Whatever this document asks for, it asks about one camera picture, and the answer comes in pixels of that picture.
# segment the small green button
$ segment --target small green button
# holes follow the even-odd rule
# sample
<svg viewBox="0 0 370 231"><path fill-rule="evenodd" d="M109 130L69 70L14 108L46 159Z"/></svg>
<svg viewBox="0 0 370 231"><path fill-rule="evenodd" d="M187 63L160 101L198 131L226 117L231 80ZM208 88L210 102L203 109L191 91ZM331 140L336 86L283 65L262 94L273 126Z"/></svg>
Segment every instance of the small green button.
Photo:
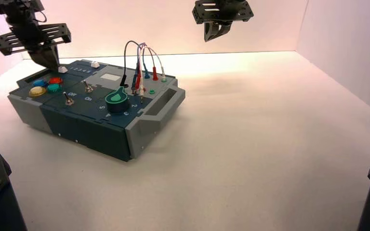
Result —
<svg viewBox="0 0 370 231"><path fill-rule="evenodd" d="M51 84L47 87L47 91L51 93L58 92L60 89L61 87L59 84Z"/></svg>

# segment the cable wire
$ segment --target cable wire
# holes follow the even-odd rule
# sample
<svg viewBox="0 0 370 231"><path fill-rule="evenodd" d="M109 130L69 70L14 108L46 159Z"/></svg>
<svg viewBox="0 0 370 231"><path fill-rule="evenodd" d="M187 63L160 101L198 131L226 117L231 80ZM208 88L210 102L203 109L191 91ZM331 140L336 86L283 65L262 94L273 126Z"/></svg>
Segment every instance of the cable wire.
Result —
<svg viewBox="0 0 370 231"><path fill-rule="evenodd" d="M150 52L152 51L158 58L158 61L159 61L159 64L161 65L161 70L162 70L162 76L163 78L165 78L165 72L164 72L164 67L162 66L162 62L161 62L161 59L159 59L159 56L158 54L152 49L150 48L149 46L143 46L141 48L141 51L140 51L140 55L141 55L141 52L144 54L145 52L145 49L148 49ZM139 73L141 73L142 69L141 69L141 63L139 65ZM140 79L140 96L143 96L144 95L144 77L141 75L141 79Z"/></svg>
<svg viewBox="0 0 370 231"><path fill-rule="evenodd" d="M151 52L151 50L149 48L148 48L148 51L149 51L149 54L151 55L151 58L152 58L152 65L155 66L154 57L152 56L152 52ZM143 64L144 64L144 68L145 68L144 54L145 54L145 52L143 52Z"/></svg>
<svg viewBox="0 0 370 231"><path fill-rule="evenodd" d="M43 20L43 21L40 21L40 20L37 20L36 18L34 18L33 20L35 20L36 22L40 22L40 23L45 23L45 22L47 22L47 17L46 17L46 15L42 12L42 11L39 11L42 15L43 15L43 17L45 17L45 19Z"/></svg>

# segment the toggle switch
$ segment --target toggle switch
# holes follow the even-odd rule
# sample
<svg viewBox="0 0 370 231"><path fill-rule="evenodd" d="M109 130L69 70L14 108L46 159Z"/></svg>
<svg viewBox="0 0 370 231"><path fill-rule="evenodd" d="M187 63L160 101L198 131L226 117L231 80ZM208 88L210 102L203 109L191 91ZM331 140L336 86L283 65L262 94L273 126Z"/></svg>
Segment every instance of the toggle switch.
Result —
<svg viewBox="0 0 370 231"><path fill-rule="evenodd" d="M66 97L66 105L67 106L71 106L71 105L74 104L74 100L70 96L68 96L65 91L63 92L63 95Z"/></svg>
<svg viewBox="0 0 370 231"><path fill-rule="evenodd" d="M86 90L85 90L86 93L91 93L94 91L94 89L85 80L83 80L83 82L84 82L84 85L86 86Z"/></svg>

